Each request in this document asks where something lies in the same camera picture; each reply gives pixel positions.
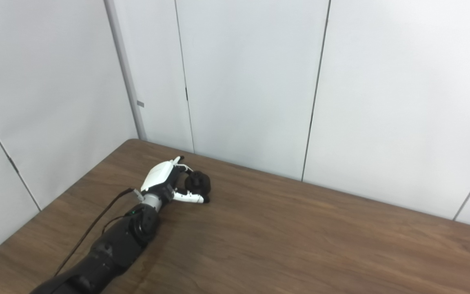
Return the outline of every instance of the black object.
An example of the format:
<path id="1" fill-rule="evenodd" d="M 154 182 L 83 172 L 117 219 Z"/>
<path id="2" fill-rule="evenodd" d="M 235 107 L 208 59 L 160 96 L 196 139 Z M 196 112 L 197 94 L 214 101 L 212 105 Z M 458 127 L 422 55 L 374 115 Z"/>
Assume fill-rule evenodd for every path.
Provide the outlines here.
<path id="1" fill-rule="evenodd" d="M 184 186 L 187 190 L 190 190 L 190 192 L 201 195 L 204 199 L 204 203 L 209 202 L 208 193 L 211 191 L 211 183 L 206 174 L 200 171 L 193 171 L 184 180 Z"/>
<path id="2" fill-rule="evenodd" d="M 67 264 L 67 262 L 69 261 L 70 257 L 73 255 L 73 253 L 78 249 L 78 247 L 81 245 L 81 243 L 83 242 L 84 238 L 86 238 L 86 236 L 88 235 L 88 233 L 90 233 L 90 231 L 93 229 L 93 227 L 95 226 L 95 224 L 102 218 L 102 216 L 104 216 L 104 214 L 112 207 L 112 205 L 114 205 L 114 203 L 119 200 L 119 198 L 123 197 L 124 195 L 132 192 L 133 189 L 132 188 L 128 188 L 126 189 L 125 191 L 123 192 L 120 192 L 119 195 L 115 196 L 115 198 L 106 206 L 106 208 L 103 209 L 103 211 L 97 216 L 97 218 L 95 218 L 95 220 L 93 220 L 92 224 L 88 227 L 88 229 L 86 229 L 86 232 L 84 232 L 84 234 L 81 236 L 81 238 L 79 239 L 79 241 L 77 242 L 77 244 L 75 244 L 75 246 L 72 248 L 72 250 L 70 251 L 70 253 L 67 255 L 67 257 L 65 258 L 65 260 L 63 260 L 63 262 L 61 262 L 61 264 L 59 265 L 58 269 L 56 270 L 56 272 L 54 273 L 54 276 L 57 276 L 59 274 L 59 272 L 61 271 L 61 269 L 63 268 L 63 266 L 65 266 L 65 264 Z"/>
<path id="3" fill-rule="evenodd" d="M 98 294 L 123 274 L 155 236 L 157 211 L 138 204 L 114 223 L 73 268 L 51 278 L 30 294 Z"/>

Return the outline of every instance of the robotic hand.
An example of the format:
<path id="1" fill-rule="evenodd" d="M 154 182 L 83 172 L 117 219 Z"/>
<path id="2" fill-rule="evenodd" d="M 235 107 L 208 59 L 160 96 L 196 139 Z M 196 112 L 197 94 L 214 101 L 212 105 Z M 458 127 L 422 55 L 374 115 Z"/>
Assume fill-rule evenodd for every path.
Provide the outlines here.
<path id="1" fill-rule="evenodd" d="M 159 225 L 158 213 L 162 207 L 172 200 L 208 203 L 211 190 L 209 177 L 180 164 L 183 159 L 183 156 L 178 156 L 151 169 L 141 191 L 134 190 L 140 203 L 103 232 L 78 264 L 60 275 L 54 275 L 31 294 L 100 293 L 112 279 L 128 270 L 155 237 Z M 183 172 L 188 174 L 184 182 L 186 189 L 177 188 L 177 180 Z"/>

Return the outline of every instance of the black cable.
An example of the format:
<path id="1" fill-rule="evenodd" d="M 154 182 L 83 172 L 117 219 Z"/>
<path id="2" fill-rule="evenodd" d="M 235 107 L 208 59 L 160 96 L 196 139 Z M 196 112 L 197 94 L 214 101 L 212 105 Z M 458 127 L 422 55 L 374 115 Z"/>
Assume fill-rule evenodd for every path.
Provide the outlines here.
<path id="1" fill-rule="evenodd" d="M 106 225 L 104 225 L 103 227 L 103 230 L 101 231 L 101 235 L 104 234 L 104 231 L 106 231 L 106 227 L 108 227 L 108 225 L 114 221 L 114 220 L 118 220 L 118 219 L 122 219 L 124 216 L 117 216 L 116 218 L 113 218 L 111 219 L 109 222 L 106 223 Z"/>
<path id="2" fill-rule="evenodd" d="M 55 274 L 54 274 L 54 277 L 57 276 L 59 274 L 59 272 L 61 271 L 61 269 L 63 268 L 63 266 L 65 266 L 65 264 L 67 264 L 67 262 L 69 261 L 70 257 L 73 255 L 73 253 L 77 250 L 77 248 L 81 245 L 81 243 L 83 242 L 84 238 L 86 238 L 86 236 L 88 235 L 88 233 L 90 233 L 90 231 L 92 230 L 92 228 L 95 226 L 95 224 L 101 219 L 101 217 L 112 207 L 112 205 L 121 197 L 123 197 L 124 195 L 132 192 L 133 189 L 132 188 L 128 188 L 126 189 L 125 191 L 123 192 L 120 192 L 119 195 L 115 196 L 115 198 L 112 200 L 112 202 L 110 202 L 110 204 L 108 204 L 108 206 L 106 206 L 106 208 L 101 212 L 101 214 L 99 214 L 97 216 L 97 218 L 93 221 L 93 223 L 88 227 L 88 229 L 86 229 L 86 232 L 84 232 L 84 234 L 82 235 L 82 237 L 79 239 L 79 241 L 77 242 L 77 244 L 73 247 L 73 249 L 70 251 L 70 253 L 68 254 L 67 258 L 65 258 L 65 260 L 63 260 L 63 262 L 61 263 L 61 265 L 58 267 L 58 269 L 56 270 Z"/>

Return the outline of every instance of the wooden table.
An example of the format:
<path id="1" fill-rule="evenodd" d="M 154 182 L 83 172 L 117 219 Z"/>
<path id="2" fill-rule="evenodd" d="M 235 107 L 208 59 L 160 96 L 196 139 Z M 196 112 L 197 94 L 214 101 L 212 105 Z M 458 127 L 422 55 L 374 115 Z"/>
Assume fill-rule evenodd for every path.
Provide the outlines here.
<path id="1" fill-rule="evenodd" d="M 48 279 L 116 194 L 183 154 L 210 176 L 211 203 L 164 208 L 158 236 L 104 293 L 470 294 L 469 225 L 138 140 L 0 246 L 0 293 Z M 119 200 L 65 269 L 136 202 Z"/>

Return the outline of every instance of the white robotic hand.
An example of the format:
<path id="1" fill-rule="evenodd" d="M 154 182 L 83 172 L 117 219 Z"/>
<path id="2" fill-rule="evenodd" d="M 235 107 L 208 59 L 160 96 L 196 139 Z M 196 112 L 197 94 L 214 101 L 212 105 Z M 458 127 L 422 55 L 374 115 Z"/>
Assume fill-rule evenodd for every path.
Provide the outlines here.
<path id="1" fill-rule="evenodd" d="M 159 210 L 162 205 L 172 200 L 190 203 L 209 202 L 207 196 L 211 190 L 209 177 L 200 171 L 193 171 L 185 164 L 180 164 L 183 159 L 183 156 L 177 156 L 174 160 L 161 162 L 150 170 L 140 189 L 142 203 L 157 207 Z M 181 173 L 188 174 L 185 180 L 186 189 L 176 187 Z"/>

